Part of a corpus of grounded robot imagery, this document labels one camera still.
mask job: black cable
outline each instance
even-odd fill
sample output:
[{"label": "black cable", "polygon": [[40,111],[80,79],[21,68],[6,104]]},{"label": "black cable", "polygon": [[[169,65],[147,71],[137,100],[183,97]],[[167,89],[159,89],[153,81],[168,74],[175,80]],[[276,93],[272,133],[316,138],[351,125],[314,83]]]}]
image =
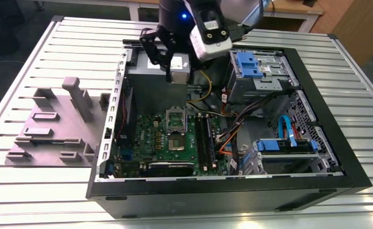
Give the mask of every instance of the black cable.
[{"label": "black cable", "polygon": [[275,5],[274,5],[272,0],[271,0],[271,6],[272,6],[272,9],[271,9],[271,18],[272,18],[274,15],[275,15]]},{"label": "black cable", "polygon": [[207,108],[208,108],[210,111],[215,112],[215,111],[211,109],[208,103],[206,102],[206,99],[200,100],[200,102],[207,106]]},{"label": "black cable", "polygon": [[[258,19],[263,16],[263,5],[262,5],[262,0],[258,0],[258,7],[259,7],[259,16]],[[247,28],[244,28],[244,34],[247,34],[254,28],[255,28],[256,23],[252,23]]]},{"label": "black cable", "polygon": [[232,126],[223,132],[220,135],[220,138],[226,137],[228,134],[231,134],[235,129],[239,127],[239,125],[243,123],[246,117],[258,109],[260,109],[275,97],[286,94],[291,94],[295,90],[287,89],[282,92],[272,92],[266,97],[263,97],[260,100],[252,102],[246,108],[242,110],[242,112],[235,117],[235,120],[232,122]]},{"label": "black cable", "polygon": [[235,169],[230,166],[230,175],[238,175],[238,166],[239,166],[239,155],[236,149],[236,136],[231,139],[231,158],[235,161]]}]

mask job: blue plastic latch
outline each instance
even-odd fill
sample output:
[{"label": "blue plastic latch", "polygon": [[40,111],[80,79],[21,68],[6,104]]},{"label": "blue plastic latch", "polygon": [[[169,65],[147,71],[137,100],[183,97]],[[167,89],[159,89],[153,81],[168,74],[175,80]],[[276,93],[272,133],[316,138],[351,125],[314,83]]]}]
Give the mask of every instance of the blue plastic latch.
[{"label": "blue plastic latch", "polygon": [[260,141],[256,142],[256,150],[263,151],[263,144]]},{"label": "blue plastic latch", "polygon": [[258,61],[251,52],[236,52],[236,62],[240,68],[256,68]]},{"label": "blue plastic latch", "polygon": [[315,142],[315,140],[311,140],[310,144],[311,144],[312,151],[314,152],[318,151],[318,142]]},{"label": "blue plastic latch", "polygon": [[279,146],[276,140],[262,140],[264,150],[278,151]]},{"label": "blue plastic latch", "polygon": [[258,70],[258,68],[243,68],[242,69],[242,77],[243,78],[255,78],[260,79],[263,77],[262,72]]},{"label": "blue plastic latch", "polygon": [[236,63],[242,70],[243,78],[262,78],[263,74],[258,69],[258,61],[251,52],[236,52]]}]

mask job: floor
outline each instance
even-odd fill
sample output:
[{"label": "floor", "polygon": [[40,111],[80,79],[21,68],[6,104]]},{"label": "floor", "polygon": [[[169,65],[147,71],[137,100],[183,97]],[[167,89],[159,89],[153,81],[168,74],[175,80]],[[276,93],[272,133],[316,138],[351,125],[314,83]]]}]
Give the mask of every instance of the floor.
[{"label": "floor", "polygon": [[[10,55],[0,56],[0,61],[25,61],[53,15],[129,20],[129,13],[125,7],[47,2],[44,5],[44,11],[36,11],[33,2],[22,0],[18,1],[18,6],[26,20],[21,26],[13,28],[16,37],[20,41],[20,49]],[[156,21],[156,11],[141,9],[139,17],[141,21]],[[12,84],[20,68],[21,63],[18,62],[0,62],[0,100]],[[373,82],[373,58],[362,69]]]}]

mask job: slotted metal table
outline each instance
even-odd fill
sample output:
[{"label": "slotted metal table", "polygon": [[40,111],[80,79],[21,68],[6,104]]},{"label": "slotted metal table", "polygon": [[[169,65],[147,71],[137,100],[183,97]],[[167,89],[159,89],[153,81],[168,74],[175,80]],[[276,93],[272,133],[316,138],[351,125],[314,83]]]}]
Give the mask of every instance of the slotted metal table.
[{"label": "slotted metal table", "polygon": [[[52,21],[0,102],[0,225],[28,228],[373,228],[373,187],[303,211],[113,220],[84,198],[89,168],[4,165],[35,105],[37,87],[67,94],[65,76],[99,96],[113,87],[121,40],[155,23],[83,18]],[[373,85],[341,43],[324,34],[252,31],[243,45],[295,48],[373,183]]]}]

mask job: green circuit board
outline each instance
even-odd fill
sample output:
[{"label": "green circuit board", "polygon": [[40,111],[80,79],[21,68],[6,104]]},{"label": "green circuit board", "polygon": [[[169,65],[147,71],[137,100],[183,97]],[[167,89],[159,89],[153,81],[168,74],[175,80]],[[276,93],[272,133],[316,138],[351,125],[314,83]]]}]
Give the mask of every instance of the green circuit board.
[{"label": "green circuit board", "polygon": [[[173,119],[172,126],[179,126],[181,120]],[[195,144],[194,115],[185,118],[185,132],[180,135],[168,135],[165,132],[165,115],[139,115],[136,124],[135,142],[132,145],[132,161],[180,161],[195,165],[196,176],[223,175],[226,160],[218,161],[218,169],[203,171],[198,165],[198,151]],[[211,132],[219,134],[219,119],[210,119]]]}]

